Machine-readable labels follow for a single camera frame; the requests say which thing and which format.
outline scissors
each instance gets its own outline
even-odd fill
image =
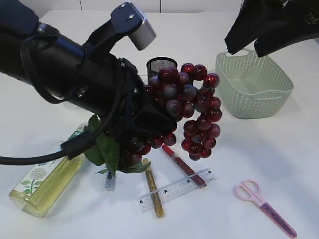
[[[245,202],[252,202],[277,224],[290,238],[297,238],[297,233],[288,223],[266,202],[261,195],[259,184],[254,180],[245,180],[235,187],[236,196]]]

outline white table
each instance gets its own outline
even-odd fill
[[[104,11],[51,11],[43,22],[83,43],[89,33],[109,19]],[[126,57],[146,74],[145,63],[156,56],[202,63],[214,69],[216,54],[236,13],[148,14],[158,37],[138,52],[126,38],[112,52]],[[181,35],[188,38],[172,44]],[[314,41],[272,54],[295,89],[274,117],[234,118],[225,108],[222,135],[210,159],[191,163],[196,170],[210,167],[218,180],[168,204],[166,217],[136,213],[131,201],[147,192],[143,174],[118,174],[116,191],[103,191],[104,176],[86,165],[63,192],[46,219],[19,211],[8,193],[30,166],[0,166],[0,238],[2,239],[286,239],[287,236],[253,204],[238,200],[233,187],[244,179],[258,181],[268,202],[297,231],[301,239],[319,238],[319,46]],[[0,77],[1,155],[44,154],[65,140],[91,115],[83,110],[46,103],[35,90],[7,76]],[[184,159],[179,145],[173,147]],[[184,175],[160,150],[148,155],[158,186]]]

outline bottle label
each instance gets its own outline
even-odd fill
[[[69,139],[72,139],[82,132],[75,131]],[[63,158],[59,158],[47,163],[41,163],[35,165],[22,180],[18,183],[18,185],[14,188],[14,190],[18,192],[22,192],[26,195],[31,196],[37,188],[43,183],[43,181],[52,173],[52,171],[62,162]]]

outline ruler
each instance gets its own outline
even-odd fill
[[[144,196],[139,197],[136,200],[136,204],[138,205],[139,209],[142,212],[146,212],[146,211],[149,211],[149,210],[154,208],[152,196],[153,197],[155,195],[159,196],[161,204],[172,201],[175,198],[179,198],[179,197],[181,197],[181,196],[183,196],[183,195],[185,195],[185,194],[187,194],[195,189],[200,188],[200,186],[198,186],[192,180],[192,178],[196,178],[198,176],[201,177],[205,181],[206,184],[208,184],[212,181],[215,181],[217,179],[216,176],[212,173],[212,171],[209,168],[207,168],[207,169],[204,169],[198,173],[187,176],[187,177],[185,177],[185,178],[183,178],[175,183],[169,184],[169,185],[162,187],[156,191],[153,191],[151,193],[148,193]]]

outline scissor handle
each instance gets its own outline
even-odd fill
[[[248,183],[252,183],[257,187],[257,191],[254,192],[254,190],[251,189]],[[243,190],[248,196],[244,197],[242,196],[242,193],[240,190]],[[242,201],[245,202],[252,202],[254,203],[257,207],[261,207],[266,201],[263,199],[261,196],[261,189],[260,186],[257,182],[254,180],[245,180],[242,184],[239,184],[235,187],[235,193],[236,196],[241,199]]]

